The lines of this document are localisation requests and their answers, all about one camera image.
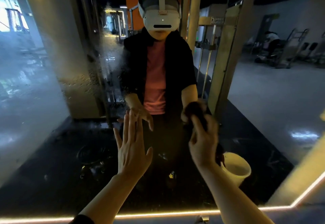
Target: black jacket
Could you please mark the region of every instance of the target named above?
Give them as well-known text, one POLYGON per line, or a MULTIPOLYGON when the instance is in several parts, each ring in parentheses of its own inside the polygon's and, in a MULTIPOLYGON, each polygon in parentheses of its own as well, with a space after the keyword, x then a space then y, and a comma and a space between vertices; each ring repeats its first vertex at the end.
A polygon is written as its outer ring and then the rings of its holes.
MULTIPOLYGON (((136 93, 142 104, 147 75, 147 46, 152 46, 153 42, 154 39, 145 28, 141 33, 124 40, 121 90, 124 95, 136 93)), ((192 51, 178 31, 171 32, 166 38, 165 69, 165 111, 181 112, 181 91, 189 85, 196 84, 196 79, 192 51)))

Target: white vr headset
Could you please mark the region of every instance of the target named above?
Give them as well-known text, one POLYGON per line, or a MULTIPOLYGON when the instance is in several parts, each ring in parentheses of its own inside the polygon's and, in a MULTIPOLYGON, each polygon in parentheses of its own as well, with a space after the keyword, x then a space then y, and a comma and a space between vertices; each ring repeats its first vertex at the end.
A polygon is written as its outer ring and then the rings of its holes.
POLYGON ((176 0, 139 0, 139 12, 147 30, 177 30, 181 6, 176 0))

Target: person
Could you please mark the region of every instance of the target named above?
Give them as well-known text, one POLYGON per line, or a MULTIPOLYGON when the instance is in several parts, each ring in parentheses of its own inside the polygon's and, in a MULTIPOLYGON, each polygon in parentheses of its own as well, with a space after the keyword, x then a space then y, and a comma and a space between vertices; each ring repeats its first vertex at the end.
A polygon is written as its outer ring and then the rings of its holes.
POLYGON ((264 34, 266 35, 266 43, 264 44, 264 48, 267 48, 267 57, 270 58, 272 53, 276 49, 276 46, 280 42, 280 38, 277 33, 272 31, 266 31, 264 34))
MULTIPOLYGON (((118 173, 100 193, 77 215, 71 224, 113 223, 120 207, 148 169, 153 148, 144 149, 141 115, 131 109, 124 116, 123 138, 114 128, 118 147, 118 173)), ((215 162, 218 144, 218 125, 210 115, 205 115, 207 132, 198 117, 192 115, 193 134, 189 151, 198 171, 208 185, 225 224, 270 224, 273 223, 257 206, 228 178, 215 162)))
MULTIPOLYGON (((178 14, 178 0, 165 4, 168 12, 178 14)), ((139 7, 145 26, 124 40, 121 91, 128 107, 139 110, 144 120, 145 148, 155 148, 152 166, 162 170, 156 175, 168 180, 171 172, 178 171, 177 161, 185 156, 179 152, 191 136, 182 121, 186 121, 185 107, 198 100, 193 56, 177 31, 178 17, 174 31, 155 29, 147 21, 154 19, 150 11, 159 9, 159 1, 139 0, 139 7)))

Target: white bucket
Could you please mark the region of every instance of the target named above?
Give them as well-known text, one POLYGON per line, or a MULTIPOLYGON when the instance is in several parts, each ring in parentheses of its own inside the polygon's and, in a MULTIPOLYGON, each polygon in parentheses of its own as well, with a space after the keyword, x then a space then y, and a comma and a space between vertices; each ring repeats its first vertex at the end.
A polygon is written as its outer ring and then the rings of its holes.
POLYGON ((221 163, 222 170, 235 185, 240 186, 244 179, 250 176, 252 172, 250 165, 244 158, 235 153, 226 152, 224 153, 224 157, 225 167, 223 163, 221 163))

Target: pink t-shirt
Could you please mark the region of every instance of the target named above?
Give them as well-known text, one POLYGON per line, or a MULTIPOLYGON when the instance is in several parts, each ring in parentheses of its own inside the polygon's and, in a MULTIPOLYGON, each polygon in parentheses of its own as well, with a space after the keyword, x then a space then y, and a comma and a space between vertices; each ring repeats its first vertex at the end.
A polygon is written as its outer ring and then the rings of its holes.
POLYGON ((165 113, 165 42, 155 41, 148 46, 147 78, 144 92, 144 108, 150 114, 165 113))

